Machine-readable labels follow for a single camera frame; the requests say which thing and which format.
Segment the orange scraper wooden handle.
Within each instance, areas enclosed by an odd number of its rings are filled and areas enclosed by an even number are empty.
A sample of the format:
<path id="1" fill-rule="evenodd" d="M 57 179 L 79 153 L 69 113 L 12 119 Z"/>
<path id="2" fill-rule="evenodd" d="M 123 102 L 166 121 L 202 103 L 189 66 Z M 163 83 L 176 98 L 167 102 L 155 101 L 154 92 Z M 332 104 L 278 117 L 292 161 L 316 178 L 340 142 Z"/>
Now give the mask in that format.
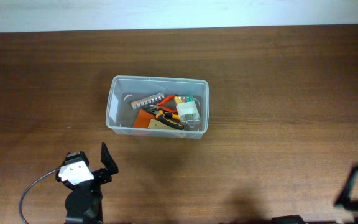
<path id="1" fill-rule="evenodd" d="M 183 138 L 186 134 L 183 132 L 184 130 L 173 129 L 160 121 L 157 121 L 154 115 L 149 114 L 145 111 L 145 109 L 141 109 L 135 119 L 134 130 L 131 131 L 131 134 L 145 136 L 150 135 L 150 131 L 139 131 L 139 129 L 153 129 L 153 130 L 166 130 L 170 131 L 172 136 L 176 138 Z"/>

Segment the orange bit holder strip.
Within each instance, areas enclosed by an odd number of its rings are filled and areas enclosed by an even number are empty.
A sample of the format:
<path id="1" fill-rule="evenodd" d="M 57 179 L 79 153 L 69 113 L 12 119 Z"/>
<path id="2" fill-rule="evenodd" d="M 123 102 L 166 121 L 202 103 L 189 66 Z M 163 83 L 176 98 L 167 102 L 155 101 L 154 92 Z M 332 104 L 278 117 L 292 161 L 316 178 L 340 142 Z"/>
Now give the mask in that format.
<path id="1" fill-rule="evenodd" d="M 156 105 L 157 103 L 160 103 L 162 100 L 165 99 L 164 93 L 157 93 L 145 98 L 141 98 L 139 100 L 135 100 L 131 102 L 132 109 L 138 109 L 138 108 L 145 108 L 150 105 Z"/>

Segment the orange black combination pliers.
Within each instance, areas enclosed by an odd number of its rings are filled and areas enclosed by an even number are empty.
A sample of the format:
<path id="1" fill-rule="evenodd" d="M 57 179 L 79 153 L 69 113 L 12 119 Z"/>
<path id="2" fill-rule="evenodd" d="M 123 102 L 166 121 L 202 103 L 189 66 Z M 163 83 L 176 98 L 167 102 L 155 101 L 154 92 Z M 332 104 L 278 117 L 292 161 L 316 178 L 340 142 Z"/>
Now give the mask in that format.
<path id="1" fill-rule="evenodd" d="M 177 113 L 177 110 L 164 108 L 164 107 L 157 107 L 157 108 L 146 109 L 145 111 L 151 115 L 154 115 L 157 121 L 160 121 L 161 123 L 173 129 L 184 130 L 185 128 L 184 125 L 182 125 L 180 122 L 180 117 Z"/>

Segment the red black side cutters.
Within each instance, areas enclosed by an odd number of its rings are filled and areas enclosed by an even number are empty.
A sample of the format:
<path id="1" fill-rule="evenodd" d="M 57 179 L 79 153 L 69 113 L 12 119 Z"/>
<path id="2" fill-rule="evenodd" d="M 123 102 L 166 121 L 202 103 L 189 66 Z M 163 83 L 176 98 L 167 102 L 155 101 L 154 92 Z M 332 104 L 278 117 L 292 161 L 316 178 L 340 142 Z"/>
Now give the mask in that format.
<path id="1" fill-rule="evenodd" d="M 153 104 L 153 105 L 148 105 L 146 108 L 148 110 L 164 110 L 170 113 L 176 113 L 177 109 L 172 109 L 172 108 L 168 108 L 166 106 L 164 106 L 164 104 L 168 103 L 169 101 L 172 101 L 175 99 L 175 97 L 177 97 L 176 95 L 169 95 L 166 96 L 161 102 L 158 102 L 157 104 Z"/>

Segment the clear screwdriver set pack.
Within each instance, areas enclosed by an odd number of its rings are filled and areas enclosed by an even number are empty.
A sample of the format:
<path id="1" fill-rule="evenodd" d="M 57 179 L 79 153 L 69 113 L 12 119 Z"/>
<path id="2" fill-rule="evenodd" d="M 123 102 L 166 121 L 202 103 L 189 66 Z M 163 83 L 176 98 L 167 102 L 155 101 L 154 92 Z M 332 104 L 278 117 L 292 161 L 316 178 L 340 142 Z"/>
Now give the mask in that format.
<path id="1" fill-rule="evenodd" d="M 194 128 L 201 124 L 201 116 L 192 96 L 175 96 L 174 101 L 182 125 Z"/>

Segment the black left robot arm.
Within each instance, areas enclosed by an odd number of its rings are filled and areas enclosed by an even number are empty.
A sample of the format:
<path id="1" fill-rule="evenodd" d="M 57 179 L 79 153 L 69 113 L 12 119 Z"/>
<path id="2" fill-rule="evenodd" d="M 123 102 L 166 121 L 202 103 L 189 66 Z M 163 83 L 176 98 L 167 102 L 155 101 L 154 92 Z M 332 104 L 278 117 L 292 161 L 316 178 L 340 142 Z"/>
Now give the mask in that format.
<path id="1" fill-rule="evenodd" d="M 71 190 L 65 200 L 66 223 L 104 223 L 101 186 L 119 173 L 104 142 L 101 143 L 101 163 L 103 168 L 91 172 L 86 154 L 80 151 L 68 153 L 58 168 L 55 180 Z"/>

